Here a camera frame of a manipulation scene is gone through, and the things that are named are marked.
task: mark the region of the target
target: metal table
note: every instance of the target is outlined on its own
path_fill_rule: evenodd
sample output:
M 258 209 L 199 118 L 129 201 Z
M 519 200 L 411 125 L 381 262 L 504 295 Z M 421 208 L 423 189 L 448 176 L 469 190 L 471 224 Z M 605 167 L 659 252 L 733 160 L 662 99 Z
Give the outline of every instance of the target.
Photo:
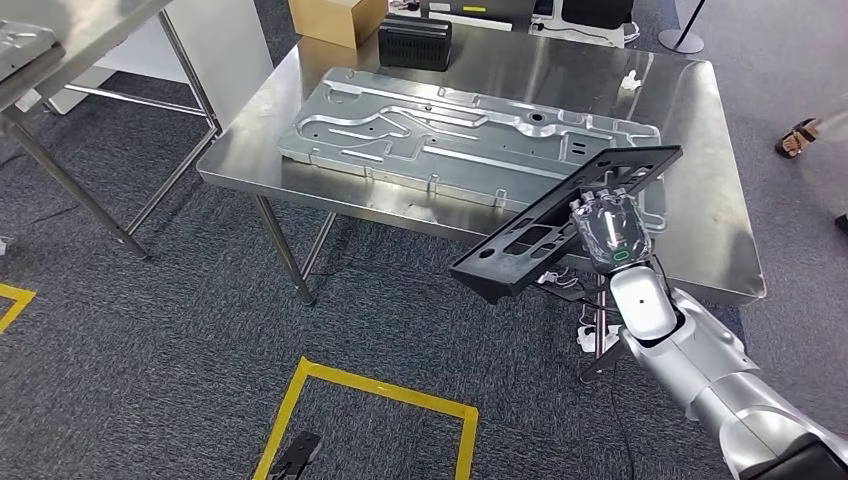
M 304 279 L 336 214 L 469 245 L 513 215 L 282 158 L 277 139 L 332 66 L 657 126 L 664 143 L 684 149 L 683 158 L 665 175 L 668 228 L 657 240 L 657 254 L 671 282 L 720 303 L 765 296 L 710 63 L 462 25 L 454 26 L 453 53 L 443 73 L 384 68 L 376 38 L 357 51 L 303 38 L 198 161 L 207 182 L 254 195 L 304 302 L 314 301 Z M 635 92 L 620 88 L 630 70 L 643 81 Z M 302 268 L 266 197 L 331 212 Z M 567 261 L 588 269 L 586 259 L 570 256 Z
M 175 32 L 168 13 L 164 10 L 170 2 L 171 0 L 27 0 L 5 2 L 3 10 L 0 11 L 0 16 L 5 20 L 51 28 L 64 48 L 64 55 L 60 49 L 54 48 L 0 83 L 0 112 L 2 112 L 0 126 L 68 192 L 85 205 L 107 230 L 141 257 L 146 256 L 146 252 L 133 239 L 132 234 L 148 218 L 194 160 L 223 131 L 198 79 L 197 72 L 186 54 L 184 45 Z M 78 89 L 74 85 L 69 85 L 106 52 L 157 14 L 200 108 L 96 88 Z M 27 113 L 32 111 L 30 107 L 46 101 L 63 88 L 202 116 L 209 124 L 209 130 L 199 143 L 125 228 L 118 225 L 112 216 L 56 163 L 50 153 L 21 124 Z

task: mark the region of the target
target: power strip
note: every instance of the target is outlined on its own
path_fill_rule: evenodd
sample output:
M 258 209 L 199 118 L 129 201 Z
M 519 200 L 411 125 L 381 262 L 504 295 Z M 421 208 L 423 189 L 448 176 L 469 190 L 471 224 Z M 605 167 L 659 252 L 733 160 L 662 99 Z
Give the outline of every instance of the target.
M 604 348 L 609 350 L 611 346 L 618 341 L 618 331 L 621 325 L 608 325 L 609 333 L 607 333 Z M 577 343 L 584 353 L 595 353 L 595 327 L 580 327 L 577 329 Z

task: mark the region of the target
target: black bracket with rectangular holes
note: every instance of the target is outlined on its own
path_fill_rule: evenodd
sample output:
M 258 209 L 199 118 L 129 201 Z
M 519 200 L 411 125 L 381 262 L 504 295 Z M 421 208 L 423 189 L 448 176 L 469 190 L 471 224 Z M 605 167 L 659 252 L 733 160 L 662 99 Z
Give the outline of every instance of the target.
M 571 202 L 602 188 L 624 188 L 634 195 L 682 154 L 678 145 L 601 151 L 457 260 L 451 276 L 492 304 L 518 295 L 566 254 L 581 248 Z

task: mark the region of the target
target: cardboard box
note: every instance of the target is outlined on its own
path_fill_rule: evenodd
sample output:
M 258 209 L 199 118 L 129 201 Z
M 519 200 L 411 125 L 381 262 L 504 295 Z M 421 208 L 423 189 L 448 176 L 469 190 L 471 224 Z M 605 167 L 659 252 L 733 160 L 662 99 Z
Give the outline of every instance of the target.
M 356 48 L 383 21 L 386 0 L 289 0 L 297 33 Z

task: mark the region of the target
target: reflective table surface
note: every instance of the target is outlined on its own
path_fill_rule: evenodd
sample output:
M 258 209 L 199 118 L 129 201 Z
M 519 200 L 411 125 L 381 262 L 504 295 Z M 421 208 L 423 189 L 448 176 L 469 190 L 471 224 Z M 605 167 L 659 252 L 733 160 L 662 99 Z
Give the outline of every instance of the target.
M 44 99 L 52 97 L 170 1 L 4 1 L 0 17 L 53 30 L 65 51 L 60 58 L 38 58 L 0 83 L 0 111 L 33 88 Z
M 710 63 L 462 25 L 453 35 L 446 72 L 381 67 L 376 36 L 359 50 L 304 37 L 201 158 L 198 171 L 223 187 L 472 245 L 513 213 L 280 155 L 278 138 L 331 67 L 632 120 L 658 127 L 663 143 L 684 151 L 665 174 L 668 227 L 656 246 L 671 282 L 717 303 L 765 296 Z M 631 70 L 643 82 L 635 91 L 620 88 Z M 583 258 L 567 260 L 590 268 Z

